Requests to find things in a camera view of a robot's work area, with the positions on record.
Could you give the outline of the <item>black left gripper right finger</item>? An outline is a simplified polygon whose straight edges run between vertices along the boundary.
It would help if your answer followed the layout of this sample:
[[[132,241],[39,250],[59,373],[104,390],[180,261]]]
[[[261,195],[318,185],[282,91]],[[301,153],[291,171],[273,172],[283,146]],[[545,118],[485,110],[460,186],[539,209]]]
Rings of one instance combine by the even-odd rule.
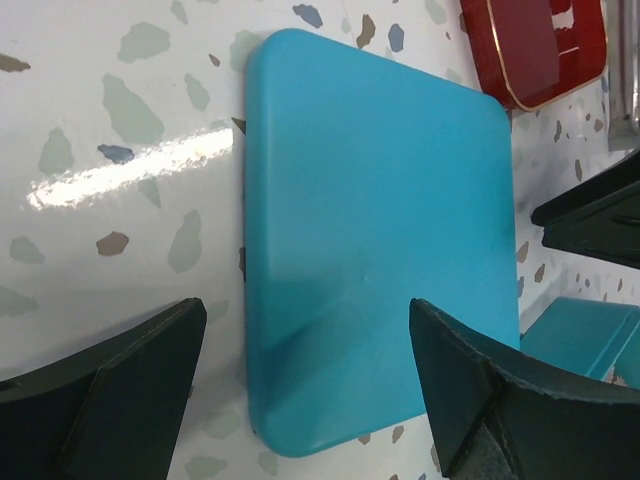
[[[422,299],[409,330],[443,477],[638,478],[638,390],[529,357]]]

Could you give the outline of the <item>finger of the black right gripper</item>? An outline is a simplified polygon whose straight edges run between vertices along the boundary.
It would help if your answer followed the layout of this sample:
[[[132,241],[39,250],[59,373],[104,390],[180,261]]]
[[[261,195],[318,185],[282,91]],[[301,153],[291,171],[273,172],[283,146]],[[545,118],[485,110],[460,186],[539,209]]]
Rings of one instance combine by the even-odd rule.
[[[545,247],[619,265],[639,263],[639,151],[538,206]]]

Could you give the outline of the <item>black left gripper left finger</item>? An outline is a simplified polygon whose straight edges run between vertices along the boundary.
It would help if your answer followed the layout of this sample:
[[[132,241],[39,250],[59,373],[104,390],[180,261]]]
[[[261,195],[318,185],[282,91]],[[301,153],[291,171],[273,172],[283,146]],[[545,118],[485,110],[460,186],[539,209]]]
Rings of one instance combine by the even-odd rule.
[[[2,478],[167,478],[206,324],[189,298],[2,381]]]

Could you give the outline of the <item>teal tin box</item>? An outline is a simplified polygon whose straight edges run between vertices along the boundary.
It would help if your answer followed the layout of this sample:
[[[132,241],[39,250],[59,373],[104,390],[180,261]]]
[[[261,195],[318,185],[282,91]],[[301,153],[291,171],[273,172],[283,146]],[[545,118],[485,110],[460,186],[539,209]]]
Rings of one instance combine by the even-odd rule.
[[[521,338],[526,355],[606,383],[639,387],[639,308],[559,297]]]

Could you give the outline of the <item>metal tongs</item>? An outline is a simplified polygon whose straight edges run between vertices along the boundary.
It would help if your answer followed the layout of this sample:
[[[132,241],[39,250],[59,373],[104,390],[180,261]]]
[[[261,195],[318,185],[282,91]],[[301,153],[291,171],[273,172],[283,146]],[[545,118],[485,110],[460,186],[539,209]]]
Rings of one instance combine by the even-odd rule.
[[[610,151],[639,147],[639,0],[606,2]]]

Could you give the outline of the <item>teal tin lid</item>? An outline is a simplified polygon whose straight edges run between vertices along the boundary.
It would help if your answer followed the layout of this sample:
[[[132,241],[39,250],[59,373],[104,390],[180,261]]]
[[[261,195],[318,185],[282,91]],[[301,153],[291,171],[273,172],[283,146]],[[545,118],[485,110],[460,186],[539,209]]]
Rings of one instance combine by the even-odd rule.
[[[493,97],[298,29],[246,68],[249,416],[303,457],[425,411],[423,298],[520,343],[511,130]]]

